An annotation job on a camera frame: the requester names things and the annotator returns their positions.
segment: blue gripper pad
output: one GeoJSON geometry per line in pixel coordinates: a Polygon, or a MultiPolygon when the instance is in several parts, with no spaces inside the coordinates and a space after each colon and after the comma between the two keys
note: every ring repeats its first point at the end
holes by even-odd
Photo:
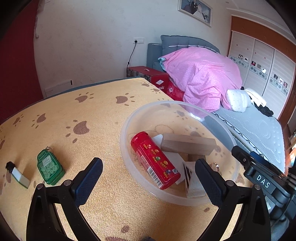
{"type": "Polygon", "coordinates": [[[103,162],[95,157],[84,171],[73,179],[72,193],[77,207],[84,205],[103,172],[103,162]]]}
{"type": "Polygon", "coordinates": [[[220,208],[226,194],[225,180],[223,177],[218,172],[213,171],[204,159],[198,159],[196,161],[195,173],[211,203],[220,208]]]}

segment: sliding wardrobe door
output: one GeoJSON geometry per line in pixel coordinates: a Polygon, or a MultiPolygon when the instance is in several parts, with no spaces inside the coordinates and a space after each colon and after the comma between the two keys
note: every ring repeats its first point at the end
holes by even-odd
{"type": "Polygon", "coordinates": [[[258,40],[255,40],[250,68],[247,75],[244,88],[251,88],[259,95],[263,95],[271,64],[273,60],[274,49],[258,40]]]}
{"type": "Polygon", "coordinates": [[[295,63],[275,50],[271,74],[263,93],[267,106],[279,117],[289,95],[295,73],[295,63]]]}
{"type": "Polygon", "coordinates": [[[249,64],[251,63],[253,44],[253,38],[237,32],[232,32],[228,58],[232,59],[238,65],[242,84],[244,84],[249,64]]]}

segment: yellow blanket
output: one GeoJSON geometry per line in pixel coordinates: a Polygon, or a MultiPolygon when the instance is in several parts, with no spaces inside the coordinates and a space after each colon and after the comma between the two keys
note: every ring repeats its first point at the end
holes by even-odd
{"type": "MultiPolygon", "coordinates": [[[[132,241],[151,236],[156,240],[196,240],[213,218],[217,207],[166,203],[143,189],[126,169],[119,147],[121,127],[137,108],[171,100],[145,79],[134,78],[92,86],[41,101],[17,113],[0,126],[0,211],[22,240],[32,195],[43,181],[38,153],[50,146],[65,176],[73,179],[93,157],[104,164],[103,173],[80,210],[101,240],[132,241]],[[6,171],[8,161],[31,181],[28,189],[6,171]]],[[[237,183],[245,185],[240,169],[237,183]]],[[[227,238],[240,207],[223,236],[227,238]]],[[[76,240],[57,204],[69,238],[76,240]]]]}

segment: green bottle-shaped keychain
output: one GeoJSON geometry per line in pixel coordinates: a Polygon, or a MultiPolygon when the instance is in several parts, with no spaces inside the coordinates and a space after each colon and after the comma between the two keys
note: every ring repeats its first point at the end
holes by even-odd
{"type": "Polygon", "coordinates": [[[65,174],[65,171],[49,149],[51,148],[47,147],[38,154],[37,167],[47,184],[56,185],[65,174]]]}

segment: red cylindrical container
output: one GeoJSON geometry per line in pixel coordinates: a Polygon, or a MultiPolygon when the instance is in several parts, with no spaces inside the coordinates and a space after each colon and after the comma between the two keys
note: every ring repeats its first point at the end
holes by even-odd
{"type": "Polygon", "coordinates": [[[131,140],[131,146],[138,160],[161,190],[168,188],[181,177],[147,132],[142,131],[135,135],[131,140]]]}

